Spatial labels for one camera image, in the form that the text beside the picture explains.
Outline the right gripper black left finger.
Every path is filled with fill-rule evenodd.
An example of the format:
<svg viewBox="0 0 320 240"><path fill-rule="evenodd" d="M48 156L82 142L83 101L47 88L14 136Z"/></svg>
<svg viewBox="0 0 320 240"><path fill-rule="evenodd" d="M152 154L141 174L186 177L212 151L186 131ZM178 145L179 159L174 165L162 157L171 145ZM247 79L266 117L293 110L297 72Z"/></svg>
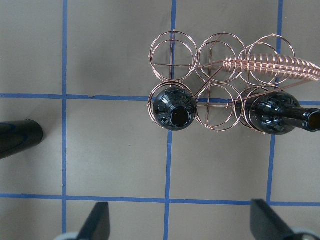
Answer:
<svg viewBox="0 0 320 240"><path fill-rule="evenodd" d="M79 231L77 240L108 240L111 235L108 202L97 202Z"/></svg>

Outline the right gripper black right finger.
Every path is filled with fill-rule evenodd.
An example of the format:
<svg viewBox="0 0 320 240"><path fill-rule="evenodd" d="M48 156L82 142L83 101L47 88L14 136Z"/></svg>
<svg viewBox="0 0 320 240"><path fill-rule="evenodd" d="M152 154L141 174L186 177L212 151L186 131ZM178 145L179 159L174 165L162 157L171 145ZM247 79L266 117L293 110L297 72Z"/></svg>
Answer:
<svg viewBox="0 0 320 240"><path fill-rule="evenodd" d="M250 231L255 240L294 240L293 230L263 200L250 202Z"/></svg>

